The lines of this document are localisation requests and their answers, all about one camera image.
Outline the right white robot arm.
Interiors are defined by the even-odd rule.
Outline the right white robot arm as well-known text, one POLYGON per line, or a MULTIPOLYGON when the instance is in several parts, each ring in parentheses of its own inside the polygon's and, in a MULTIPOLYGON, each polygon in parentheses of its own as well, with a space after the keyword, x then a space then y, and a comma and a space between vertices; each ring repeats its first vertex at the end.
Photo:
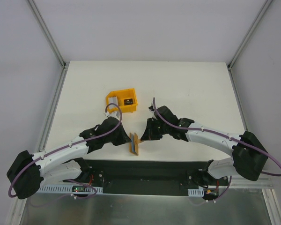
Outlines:
POLYGON ((222 177, 233 175, 251 181, 258 180, 268 157, 255 134, 245 131, 238 135, 212 130, 192 119, 179 119, 166 106, 156 110, 151 106, 149 110, 153 117, 147 119, 142 141, 160 140, 164 135, 170 135, 176 140, 209 146, 229 156, 222 160, 208 161, 200 175, 205 184, 212 185, 222 177))

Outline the orange leather card holder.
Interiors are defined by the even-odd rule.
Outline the orange leather card holder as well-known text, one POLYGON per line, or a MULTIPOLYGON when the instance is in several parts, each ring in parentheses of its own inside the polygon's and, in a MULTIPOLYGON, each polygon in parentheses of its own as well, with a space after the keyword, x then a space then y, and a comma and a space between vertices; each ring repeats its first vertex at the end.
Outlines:
POLYGON ((131 142, 129 143, 129 152, 138 156, 139 155, 139 144, 142 143, 142 140, 138 137, 136 133, 129 133, 129 138, 131 142))

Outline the yellow plastic bin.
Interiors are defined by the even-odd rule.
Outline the yellow plastic bin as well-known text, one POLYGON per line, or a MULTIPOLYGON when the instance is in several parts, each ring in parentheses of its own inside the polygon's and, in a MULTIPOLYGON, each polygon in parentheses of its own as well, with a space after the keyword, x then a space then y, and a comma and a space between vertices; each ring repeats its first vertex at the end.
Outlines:
POLYGON ((118 106, 120 107, 122 113, 133 113, 137 110, 137 98, 136 92, 134 88, 131 89, 124 89, 124 90, 115 90, 111 91, 106 97, 105 101, 108 105, 108 97, 118 97, 118 106), (124 99, 132 98, 134 101, 133 105, 124 106, 124 99))

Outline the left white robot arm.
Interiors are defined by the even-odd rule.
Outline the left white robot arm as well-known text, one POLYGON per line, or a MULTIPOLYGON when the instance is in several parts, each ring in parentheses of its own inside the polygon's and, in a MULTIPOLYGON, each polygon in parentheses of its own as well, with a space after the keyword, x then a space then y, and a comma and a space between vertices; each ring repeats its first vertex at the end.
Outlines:
POLYGON ((121 120, 106 118, 102 124, 82 131, 63 146, 30 154, 20 152, 9 170, 9 197, 26 199, 34 195, 50 181, 75 180, 86 182, 89 179, 89 166, 83 157, 100 150, 105 144, 120 146, 130 143, 131 138, 123 128, 121 120))

